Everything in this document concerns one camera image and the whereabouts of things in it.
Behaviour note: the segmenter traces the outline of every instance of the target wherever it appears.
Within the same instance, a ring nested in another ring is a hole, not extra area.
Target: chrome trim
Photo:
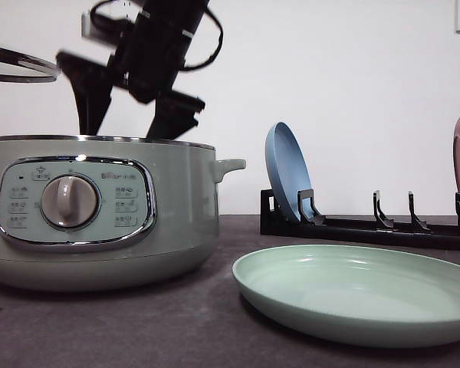
[[[129,142],[129,143],[153,143],[153,144],[166,144],[170,146],[186,146],[195,148],[204,148],[206,150],[215,151],[214,146],[204,143],[184,142],[181,140],[149,140],[147,138],[136,138],[130,136],[62,136],[62,135],[12,135],[0,136],[0,142],[6,140],[74,140],[77,142],[82,141],[103,141],[103,142]]]
[[[43,157],[28,157],[18,159],[12,164],[8,165],[4,173],[11,167],[21,163],[35,163],[35,162],[54,162],[54,161],[73,161],[78,156],[43,156]],[[48,241],[29,241],[17,238],[7,233],[2,227],[0,222],[0,231],[2,236],[11,244],[21,248],[25,251],[43,251],[43,252],[59,252],[59,253],[81,253],[92,251],[108,251],[118,248],[125,248],[129,245],[136,244],[141,239],[145,238],[153,229],[156,223],[157,210],[156,210],[156,195],[153,179],[150,171],[140,162],[134,159],[116,159],[112,157],[98,157],[98,156],[85,156],[82,157],[83,161],[93,163],[112,163],[114,165],[129,165],[137,168],[145,178],[145,189],[148,205],[148,214],[145,222],[135,231],[128,235],[119,238],[99,241],[76,241],[76,242],[48,242]],[[2,193],[3,178],[0,182],[0,193]]]

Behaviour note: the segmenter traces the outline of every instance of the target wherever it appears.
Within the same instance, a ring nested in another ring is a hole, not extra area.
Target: plastic plate
[[[238,259],[233,275],[260,312],[327,340],[430,347],[460,340],[460,266],[400,251],[289,245]]]
[[[266,137],[266,167],[274,197],[289,222],[300,222],[298,191],[311,189],[311,181],[298,142],[285,123],[274,125]],[[312,217],[310,201],[305,215]]]

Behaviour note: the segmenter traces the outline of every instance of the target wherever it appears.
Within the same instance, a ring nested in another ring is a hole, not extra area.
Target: button label
[[[116,198],[136,198],[138,196],[138,189],[132,186],[117,186]]]
[[[9,228],[28,228],[26,216],[12,216],[7,221]]]
[[[12,202],[8,205],[8,213],[28,213],[26,202]]]
[[[131,215],[116,216],[114,226],[117,228],[130,228],[138,224],[138,218]]]
[[[138,211],[138,202],[134,200],[116,202],[116,212],[137,212],[137,211]]]
[[[8,196],[12,199],[26,199],[29,198],[29,191],[27,186],[15,186],[10,189]]]

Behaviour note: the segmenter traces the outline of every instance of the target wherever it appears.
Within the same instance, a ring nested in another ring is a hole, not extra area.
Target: black dish rack
[[[314,204],[314,190],[297,194],[300,223],[289,222],[280,210],[272,189],[261,191],[261,234],[319,238],[397,245],[414,248],[438,248],[460,251],[460,193],[455,194],[457,225],[436,225],[422,221],[414,213],[414,195],[409,192],[410,222],[397,222],[388,218],[380,208],[380,191],[373,193],[374,220],[331,218],[321,215]],[[310,200],[314,216],[308,218],[303,203]]]

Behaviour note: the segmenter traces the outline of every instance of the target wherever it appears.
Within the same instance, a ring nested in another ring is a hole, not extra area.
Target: gray table
[[[237,258],[277,245],[336,243],[260,236],[258,220],[222,216],[215,254],[199,270],[160,284],[84,294],[0,285],[0,367],[460,367],[460,342],[417,350],[351,347],[257,312],[232,278]],[[460,264],[460,251],[408,250]]]

